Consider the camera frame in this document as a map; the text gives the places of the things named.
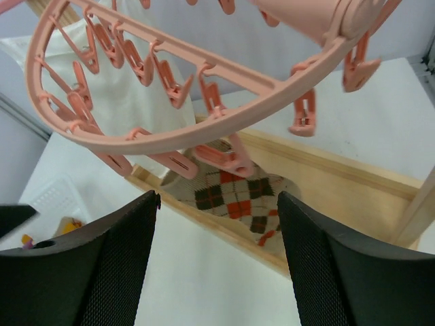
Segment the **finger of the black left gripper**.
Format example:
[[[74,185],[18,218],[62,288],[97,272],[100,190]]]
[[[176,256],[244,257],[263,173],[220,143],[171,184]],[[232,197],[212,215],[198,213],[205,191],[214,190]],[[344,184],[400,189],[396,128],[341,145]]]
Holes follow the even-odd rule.
[[[0,206],[0,237],[8,235],[36,214],[37,211],[27,204],[2,204]]]

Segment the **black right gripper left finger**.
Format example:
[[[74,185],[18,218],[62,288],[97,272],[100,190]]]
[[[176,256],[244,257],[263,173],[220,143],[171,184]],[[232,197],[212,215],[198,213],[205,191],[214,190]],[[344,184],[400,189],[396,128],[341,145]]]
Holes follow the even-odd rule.
[[[149,191],[85,226],[1,252],[2,325],[133,325],[160,196]]]

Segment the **beige argyle sock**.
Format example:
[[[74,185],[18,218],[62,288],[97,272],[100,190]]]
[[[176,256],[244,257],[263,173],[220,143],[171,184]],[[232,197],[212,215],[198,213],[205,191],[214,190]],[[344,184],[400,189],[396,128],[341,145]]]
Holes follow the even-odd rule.
[[[187,156],[198,166],[195,178],[186,179],[169,171],[160,188],[179,202],[213,215],[227,228],[240,228],[262,250],[283,257],[277,199],[282,191],[300,199],[300,188],[257,164],[253,164],[252,176],[242,178],[198,161],[190,151]]]

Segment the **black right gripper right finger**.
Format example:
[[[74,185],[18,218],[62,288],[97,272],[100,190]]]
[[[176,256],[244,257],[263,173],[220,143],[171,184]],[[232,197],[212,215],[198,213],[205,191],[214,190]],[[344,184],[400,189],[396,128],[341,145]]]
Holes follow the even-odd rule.
[[[434,255],[341,224],[287,192],[277,211],[301,325],[433,325]]]

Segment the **pink round clip hanger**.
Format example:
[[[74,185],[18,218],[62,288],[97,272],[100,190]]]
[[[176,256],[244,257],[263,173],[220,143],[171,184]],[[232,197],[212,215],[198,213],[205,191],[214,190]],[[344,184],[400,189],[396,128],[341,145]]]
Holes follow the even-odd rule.
[[[89,47],[72,45],[73,68],[79,86],[67,83],[45,60],[53,32],[62,32],[60,17],[68,1],[51,1],[40,16],[27,54],[25,75],[29,98],[41,119],[56,132],[90,151],[121,175],[126,155],[146,155],[191,179],[194,161],[181,151],[192,149],[196,159],[228,173],[248,177],[253,164],[238,131],[295,106],[292,133],[310,137],[316,127],[315,87],[343,64],[346,92],[359,90],[379,68],[380,60],[365,59],[370,37],[398,7],[397,1],[256,1],[269,26],[284,23],[321,47],[320,53],[294,65],[280,81],[198,48],[121,14],[115,6],[79,1],[86,21]],[[208,116],[174,131],[152,134],[134,128],[124,136],[106,136],[91,115],[91,95],[84,71],[99,70],[101,46],[116,67],[127,60],[139,83],[157,77],[170,104],[180,108],[198,82]]]

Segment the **white plastic basket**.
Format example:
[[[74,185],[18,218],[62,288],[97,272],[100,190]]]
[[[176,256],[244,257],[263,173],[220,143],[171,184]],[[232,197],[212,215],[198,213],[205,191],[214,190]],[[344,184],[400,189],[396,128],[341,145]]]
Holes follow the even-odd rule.
[[[46,182],[24,194],[20,201],[37,211],[37,216],[20,229],[21,234],[27,234],[35,241],[60,235],[62,227],[69,222],[86,225],[92,221],[84,200],[67,176]]]

